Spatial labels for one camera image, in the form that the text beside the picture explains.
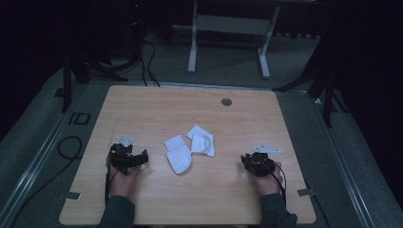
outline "black tripod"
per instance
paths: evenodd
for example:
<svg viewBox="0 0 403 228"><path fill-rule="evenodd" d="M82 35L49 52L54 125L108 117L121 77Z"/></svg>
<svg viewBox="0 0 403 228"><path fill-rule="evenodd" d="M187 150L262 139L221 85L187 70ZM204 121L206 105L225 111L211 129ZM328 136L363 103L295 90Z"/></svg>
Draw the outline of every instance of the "black tripod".
<svg viewBox="0 0 403 228"><path fill-rule="evenodd" d="M348 52L346 50L345 39L348 39L348 34L351 34L351 32L348 32L349 28L347 26L349 12L345 9L338 10L333 21L327 26L326 31L320 38L301 77L292 83L272 89L277 92L285 92L309 80L314 80L307 93L310 98L317 99L322 91L326 89L323 119L329 127L332 127L330 113L334 95L333 89L336 82L340 82L341 80L337 70L342 61L341 56Z"/></svg>

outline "metal frame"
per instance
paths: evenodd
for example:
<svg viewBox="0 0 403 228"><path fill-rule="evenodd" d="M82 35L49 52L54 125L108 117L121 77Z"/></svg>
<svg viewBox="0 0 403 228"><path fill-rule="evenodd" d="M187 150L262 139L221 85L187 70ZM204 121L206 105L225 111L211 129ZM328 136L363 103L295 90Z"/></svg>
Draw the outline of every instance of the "metal frame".
<svg viewBox="0 0 403 228"><path fill-rule="evenodd" d="M211 30L223 32L236 32L245 34L264 35L265 40L258 48L258 56L263 78L270 77L269 67L267 65L266 51L269 46L270 38L273 34L279 7L275 7L271 20L248 19L236 17L221 17L198 14L198 0L193 2L193 25L192 25L192 46L190 48L189 65L187 71L194 73L196 71L196 59L198 54L197 32L198 30Z"/></svg>

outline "black cable on floor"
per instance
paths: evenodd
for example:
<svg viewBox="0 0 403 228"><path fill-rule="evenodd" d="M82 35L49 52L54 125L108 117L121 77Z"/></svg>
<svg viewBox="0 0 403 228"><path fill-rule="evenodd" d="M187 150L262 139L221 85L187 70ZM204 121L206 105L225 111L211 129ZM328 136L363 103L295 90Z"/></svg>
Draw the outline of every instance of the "black cable on floor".
<svg viewBox="0 0 403 228"><path fill-rule="evenodd" d="M75 139L78 141L79 143L79 148L76 152L76 154L73 157L69 157L66 156L62 153L61 151L61 144L66 141L66 140L70 140L70 139ZM38 190L36 190L29 198L27 198L24 203L21 205L20 209L18 210L17 214L14 217L14 220L12 221L11 227L15 226L15 223L18 220L18 217L20 216L20 214L22 213L22 211L24 210L24 208L27 206L27 204L36 196L36 194L38 194L39 192L41 192L50 182L52 182L53 180L55 180L60 174L62 174L63 172L65 172L66 169L68 169L68 167L76 160L81 159L83 156L79 156L81 149L83 148L83 142L81 141L80 138L78 138L77 136L69 136L66 137L64 139L62 139L61 141L59 141L59 143L57 144L57 152L59 153L60 156L62 156L63 158L69 160L68 164L61 169L55 176L53 176L50 180L48 180L45 184L43 184L40 188L38 188Z"/></svg>
<svg viewBox="0 0 403 228"><path fill-rule="evenodd" d="M308 189L311 189L311 186L309 186L308 182L306 180L304 180L304 181L305 181L305 184L308 187ZM325 211L323 210L322 206L320 205L319 200L317 200L317 195L313 195L312 197L314 198L315 202L317 203L317 206L319 207L319 210L322 213L323 218L325 219L326 226L328 228L330 228L329 220L328 220L328 218L327 218L327 216L325 214Z"/></svg>
<svg viewBox="0 0 403 228"><path fill-rule="evenodd" d="M143 76L144 85L148 86L148 84L147 84L147 82L145 80L145 72L147 71L148 76L151 79L151 81L153 82L154 86L160 86L160 83L155 78L155 75L151 72L151 62L152 62L152 60L153 60L153 58L155 56L155 46L153 44L151 44L150 42L146 41L146 40L144 40L144 42L153 47L153 52L152 52L150 60L148 61L147 66L145 66L143 56L140 55L140 62L142 63L141 69L142 69L142 76Z"/></svg>

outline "gray carpet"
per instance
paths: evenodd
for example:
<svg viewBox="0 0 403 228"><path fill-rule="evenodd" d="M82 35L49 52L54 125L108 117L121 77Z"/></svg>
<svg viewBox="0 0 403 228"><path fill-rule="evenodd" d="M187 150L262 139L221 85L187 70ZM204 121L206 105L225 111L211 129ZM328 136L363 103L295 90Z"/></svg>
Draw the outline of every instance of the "gray carpet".
<svg viewBox="0 0 403 228"><path fill-rule="evenodd" d="M260 77L259 62L255 45L259 38L252 37L241 44L234 42L211 42L211 34L201 36L196 72L187 73L190 50L188 34L174 39L172 44L160 42L156 36L148 40L156 47L156 55L151 71L157 79L168 86L169 83L236 86L269 89L283 86L295 80L302 72L317 40L309 38L272 39L267 55L272 77ZM144 59L151 56L151 46L144 46ZM135 67L121 73L129 79L129 85L141 85L141 70ZM92 127L96 122L104 97L112 82L107 78L97 78L89 85L74 84L74 102L67 114L61 114L62 99L53 94L62 86L62 74L58 72L44 85L27 112L0 144L1 193L0 204L5 205L14 187L53 130L58 121L65 120L56 140L49 144L49 154L42 171L31 187L28 196L50 180L69 163L57 152L56 144L68 136L78 136L86 148ZM306 90L310 82L297 87ZM331 227L399 227L403 224L403 213L383 180L371 151L359 132L350 114L344 113L336 105L332 113L333 129L324 126L318 109L319 104L299 92L279 93L278 101L287 124L293 146L307 182L317 192L317 200L325 212ZM68 123L73 113L90 114L88 124ZM345 170L338 166L336 149L329 134L334 135L337 146L342 152L348 171L354 177L356 188L365 201L371 215L372 224L362 224L359 213L352 202L351 192L346 188ZM61 144L64 154L72 157L79 144L68 140ZM59 222L64 197L69 190L79 161L72 165L54 181L42 189L27 204L17 220L15 227L64 227ZM325 219L313 200L317 221L299 227L326 227Z"/></svg>

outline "white stand leg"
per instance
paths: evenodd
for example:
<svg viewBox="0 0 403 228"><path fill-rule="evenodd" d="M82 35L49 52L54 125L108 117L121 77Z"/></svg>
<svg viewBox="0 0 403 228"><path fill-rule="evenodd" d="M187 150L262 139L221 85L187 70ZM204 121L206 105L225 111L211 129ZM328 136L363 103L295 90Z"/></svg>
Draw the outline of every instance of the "white stand leg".
<svg viewBox="0 0 403 228"><path fill-rule="evenodd" d="M264 40L264 44L262 47L258 48L261 76L265 79L270 78L269 66L267 66L267 60L266 60L266 51L267 51L267 47L269 46L270 38L272 37L272 34L273 34L273 29L275 28L276 20L278 17L278 12L279 12L279 7L276 7L273 12L272 19L270 20L269 26L267 27L267 32L265 35L266 38Z"/></svg>
<svg viewBox="0 0 403 228"><path fill-rule="evenodd" d="M197 23L198 22L198 1L193 2L193 27L192 27L192 47L190 48L189 65L187 72L194 73L196 71L196 57L198 55Z"/></svg>

